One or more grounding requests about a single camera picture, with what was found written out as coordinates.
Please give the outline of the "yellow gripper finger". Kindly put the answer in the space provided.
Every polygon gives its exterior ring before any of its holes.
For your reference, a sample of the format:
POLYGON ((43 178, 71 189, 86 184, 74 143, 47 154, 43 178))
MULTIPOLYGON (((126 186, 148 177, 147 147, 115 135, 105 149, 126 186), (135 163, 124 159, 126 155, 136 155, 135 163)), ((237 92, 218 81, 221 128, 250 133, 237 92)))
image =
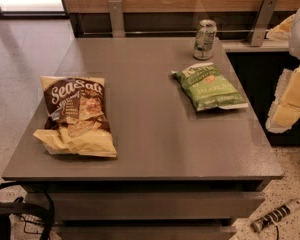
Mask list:
POLYGON ((294 19, 294 14, 287 17, 280 24, 276 25, 274 28, 270 29, 266 34, 266 38, 272 41, 288 40, 293 19, 294 19))
POLYGON ((300 118, 300 67, 284 69, 275 90, 266 129, 272 133, 283 133, 292 128, 300 118))

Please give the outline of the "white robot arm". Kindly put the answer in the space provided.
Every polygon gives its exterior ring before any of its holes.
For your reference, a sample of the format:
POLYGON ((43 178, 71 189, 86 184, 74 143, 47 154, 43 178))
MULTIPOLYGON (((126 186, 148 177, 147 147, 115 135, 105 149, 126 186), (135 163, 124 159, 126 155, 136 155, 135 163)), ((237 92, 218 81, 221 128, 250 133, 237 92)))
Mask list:
MULTIPOLYGON (((289 54, 300 60, 300 8, 266 35, 269 40, 288 41, 289 54)), ((266 129, 272 133, 284 133, 300 118, 300 66, 294 70, 284 69, 280 75, 275 99, 272 102, 266 129)))

